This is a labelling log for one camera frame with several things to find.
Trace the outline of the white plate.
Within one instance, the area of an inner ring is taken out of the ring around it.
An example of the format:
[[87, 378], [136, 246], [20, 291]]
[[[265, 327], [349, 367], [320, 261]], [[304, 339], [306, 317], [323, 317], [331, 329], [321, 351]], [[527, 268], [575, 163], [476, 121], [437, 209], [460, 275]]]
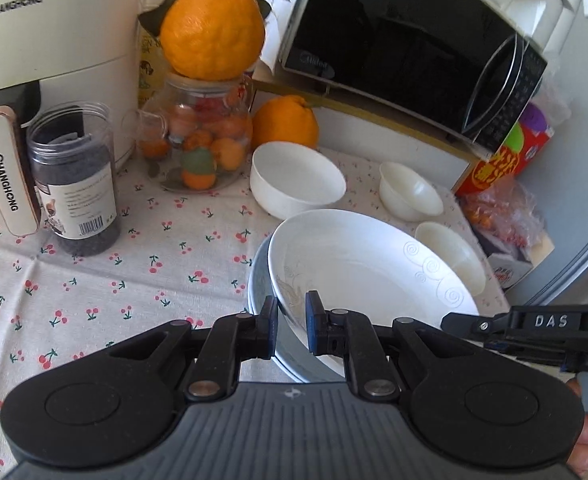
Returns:
[[327, 310], [361, 312], [375, 325], [415, 318], [438, 327], [450, 313], [476, 314], [450, 266], [414, 237], [356, 212], [319, 209], [283, 221], [268, 245], [271, 288], [292, 337], [277, 352], [301, 382], [337, 382], [343, 361], [308, 349], [307, 292]]

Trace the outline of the small white bowl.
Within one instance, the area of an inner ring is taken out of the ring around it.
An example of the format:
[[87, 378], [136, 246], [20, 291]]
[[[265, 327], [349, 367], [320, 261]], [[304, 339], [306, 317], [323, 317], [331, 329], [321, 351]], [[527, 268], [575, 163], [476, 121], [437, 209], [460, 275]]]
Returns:
[[379, 165], [379, 198], [395, 218], [408, 222], [439, 217], [444, 203], [434, 186], [398, 162]]
[[442, 224], [419, 224], [414, 237], [447, 263], [473, 297], [484, 292], [487, 278], [484, 266], [468, 242]]

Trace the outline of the large white bowl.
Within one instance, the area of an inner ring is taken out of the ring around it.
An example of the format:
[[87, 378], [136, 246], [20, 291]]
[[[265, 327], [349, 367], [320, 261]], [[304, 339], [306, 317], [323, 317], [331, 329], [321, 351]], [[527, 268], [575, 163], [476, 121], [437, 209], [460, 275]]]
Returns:
[[331, 208], [346, 193], [346, 180], [333, 162], [312, 148], [291, 142], [262, 144], [251, 156], [251, 194], [279, 220]]

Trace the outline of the white blue carton box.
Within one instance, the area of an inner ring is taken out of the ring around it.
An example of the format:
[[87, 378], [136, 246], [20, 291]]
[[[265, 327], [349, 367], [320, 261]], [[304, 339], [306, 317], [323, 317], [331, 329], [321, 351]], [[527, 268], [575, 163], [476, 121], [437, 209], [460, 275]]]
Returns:
[[498, 237], [480, 229], [472, 228], [472, 232], [480, 242], [489, 266], [503, 290], [522, 281], [554, 251], [554, 244], [546, 231], [541, 233], [536, 245], [525, 248], [501, 242]]

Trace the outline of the floral tablecloth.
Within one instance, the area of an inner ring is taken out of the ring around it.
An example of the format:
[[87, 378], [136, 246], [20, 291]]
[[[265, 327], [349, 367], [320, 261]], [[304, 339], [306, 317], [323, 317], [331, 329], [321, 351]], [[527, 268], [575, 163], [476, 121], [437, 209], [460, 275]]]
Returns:
[[[246, 177], [179, 195], [134, 160], [116, 181], [121, 233], [94, 257], [66, 254], [48, 229], [16, 237], [0, 215], [0, 413], [44, 370], [175, 318], [207, 326], [246, 307], [254, 255], [277, 227]], [[13, 464], [0, 427], [0, 477]]]

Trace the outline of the plastic bag of snacks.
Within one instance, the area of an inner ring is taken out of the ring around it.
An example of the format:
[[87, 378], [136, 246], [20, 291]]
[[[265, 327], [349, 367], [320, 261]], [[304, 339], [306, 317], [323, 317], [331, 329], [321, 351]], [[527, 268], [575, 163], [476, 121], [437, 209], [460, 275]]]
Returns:
[[463, 214], [472, 226], [519, 248], [534, 247], [544, 232], [544, 219], [536, 206], [535, 196], [513, 176], [461, 198]]

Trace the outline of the white refrigerator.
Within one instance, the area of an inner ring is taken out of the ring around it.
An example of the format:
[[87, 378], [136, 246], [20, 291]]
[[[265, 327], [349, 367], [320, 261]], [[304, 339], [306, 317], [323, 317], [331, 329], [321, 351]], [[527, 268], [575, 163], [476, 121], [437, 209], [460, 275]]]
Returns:
[[520, 175], [554, 248], [508, 290], [510, 304], [588, 302], [588, 0], [565, 1], [572, 15], [546, 52], [570, 116]]

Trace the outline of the red snack box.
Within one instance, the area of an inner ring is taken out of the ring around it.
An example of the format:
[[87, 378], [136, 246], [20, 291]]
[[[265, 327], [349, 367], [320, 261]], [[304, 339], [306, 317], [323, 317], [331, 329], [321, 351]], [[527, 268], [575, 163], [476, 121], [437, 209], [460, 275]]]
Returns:
[[550, 141], [553, 133], [544, 112], [536, 104], [528, 104], [499, 150], [488, 162], [477, 162], [456, 195], [480, 193], [503, 177], [516, 177]]

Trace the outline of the orange on table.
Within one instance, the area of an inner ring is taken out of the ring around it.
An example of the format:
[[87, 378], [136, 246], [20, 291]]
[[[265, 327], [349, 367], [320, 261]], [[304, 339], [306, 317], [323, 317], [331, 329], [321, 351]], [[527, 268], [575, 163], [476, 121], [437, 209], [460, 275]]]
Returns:
[[253, 117], [251, 149], [268, 142], [291, 142], [316, 148], [320, 130], [312, 106], [302, 97], [278, 96], [257, 110]]

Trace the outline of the glass jar with kumquats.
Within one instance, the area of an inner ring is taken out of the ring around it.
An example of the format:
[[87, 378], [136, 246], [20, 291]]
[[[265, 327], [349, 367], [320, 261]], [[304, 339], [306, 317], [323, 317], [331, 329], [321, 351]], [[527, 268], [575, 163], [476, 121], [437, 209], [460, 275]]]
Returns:
[[232, 183], [246, 162], [252, 96], [245, 75], [205, 81], [169, 72], [141, 108], [124, 115], [122, 126], [149, 180], [167, 191], [208, 192]]

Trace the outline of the clear jar dark contents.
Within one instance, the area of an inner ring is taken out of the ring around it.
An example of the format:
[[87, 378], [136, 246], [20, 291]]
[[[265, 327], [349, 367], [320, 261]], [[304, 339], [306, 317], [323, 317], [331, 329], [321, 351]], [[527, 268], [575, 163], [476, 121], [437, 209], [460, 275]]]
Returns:
[[31, 174], [48, 227], [74, 258], [106, 252], [120, 235], [109, 108], [71, 102], [27, 130]]

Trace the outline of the black microwave oven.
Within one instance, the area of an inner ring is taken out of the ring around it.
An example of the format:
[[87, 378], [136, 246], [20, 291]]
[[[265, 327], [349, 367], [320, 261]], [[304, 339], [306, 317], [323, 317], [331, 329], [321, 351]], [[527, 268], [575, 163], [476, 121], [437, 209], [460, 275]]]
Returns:
[[488, 154], [501, 148], [547, 67], [483, 0], [298, 0], [281, 63]]

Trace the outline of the large orange on jar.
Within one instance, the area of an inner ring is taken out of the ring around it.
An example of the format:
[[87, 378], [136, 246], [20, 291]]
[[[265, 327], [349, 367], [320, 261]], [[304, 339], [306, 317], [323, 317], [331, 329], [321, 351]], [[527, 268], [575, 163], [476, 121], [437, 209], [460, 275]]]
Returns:
[[159, 34], [172, 70], [205, 81], [241, 76], [258, 61], [265, 38], [257, 0], [175, 0]]

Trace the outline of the white air fryer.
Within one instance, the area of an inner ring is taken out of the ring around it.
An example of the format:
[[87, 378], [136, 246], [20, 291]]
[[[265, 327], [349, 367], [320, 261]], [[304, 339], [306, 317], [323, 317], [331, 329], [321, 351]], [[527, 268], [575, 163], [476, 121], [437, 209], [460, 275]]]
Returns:
[[143, 0], [0, 0], [0, 213], [23, 236], [40, 226], [26, 130], [72, 101], [105, 104], [114, 122], [134, 107], [137, 15]]

